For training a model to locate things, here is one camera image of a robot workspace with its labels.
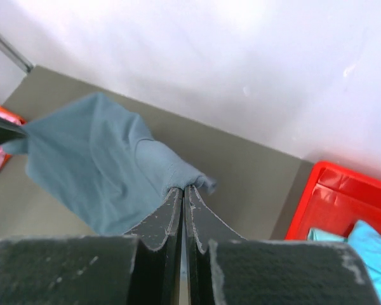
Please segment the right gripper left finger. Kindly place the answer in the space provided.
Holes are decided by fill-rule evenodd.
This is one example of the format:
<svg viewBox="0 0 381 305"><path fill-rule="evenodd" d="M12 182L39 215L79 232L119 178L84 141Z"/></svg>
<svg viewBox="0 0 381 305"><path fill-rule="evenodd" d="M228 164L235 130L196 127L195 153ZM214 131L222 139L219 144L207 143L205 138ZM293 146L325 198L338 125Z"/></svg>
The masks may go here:
<svg viewBox="0 0 381 305"><path fill-rule="evenodd" d="M117 236L0 241L0 304L177 304L183 192Z"/></svg>

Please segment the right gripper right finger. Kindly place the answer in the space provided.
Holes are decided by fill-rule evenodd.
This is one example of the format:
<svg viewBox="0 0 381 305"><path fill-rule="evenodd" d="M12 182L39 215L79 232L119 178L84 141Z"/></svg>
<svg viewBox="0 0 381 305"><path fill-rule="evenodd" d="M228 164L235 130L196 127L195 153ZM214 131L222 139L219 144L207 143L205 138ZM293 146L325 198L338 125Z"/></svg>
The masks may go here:
<svg viewBox="0 0 381 305"><path fill-rule="evenodd" d="M347 244L251 241L184 192L191 304L378 304L365 266Z"/></svg>

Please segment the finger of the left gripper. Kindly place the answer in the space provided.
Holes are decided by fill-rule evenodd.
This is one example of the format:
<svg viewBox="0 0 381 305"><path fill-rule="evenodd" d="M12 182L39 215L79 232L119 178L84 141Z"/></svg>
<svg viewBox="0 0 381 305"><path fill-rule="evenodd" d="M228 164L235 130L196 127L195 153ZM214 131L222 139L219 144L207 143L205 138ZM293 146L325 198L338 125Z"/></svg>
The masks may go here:
<svg viewBox="0 0 381 305"><path fill-rule="evenodd" d="M12 140L24 139L27 134L20 125L16 125L0 117L0 145Z"/></svg>

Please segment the slate blue t shirt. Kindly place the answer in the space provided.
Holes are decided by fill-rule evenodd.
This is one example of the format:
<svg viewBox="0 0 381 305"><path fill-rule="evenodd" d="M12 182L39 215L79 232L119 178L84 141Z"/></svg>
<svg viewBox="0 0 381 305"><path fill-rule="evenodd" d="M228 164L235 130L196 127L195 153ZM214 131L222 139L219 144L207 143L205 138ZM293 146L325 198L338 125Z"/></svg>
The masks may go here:
<svg viewBox="0 0 381 305"><path fill-rule="evenodd" d="M170 189L215 181L152 136L142 117L97 92L24 125L3 145L27 156L27 176L95 233L123 234L163 202Z"/></svg>

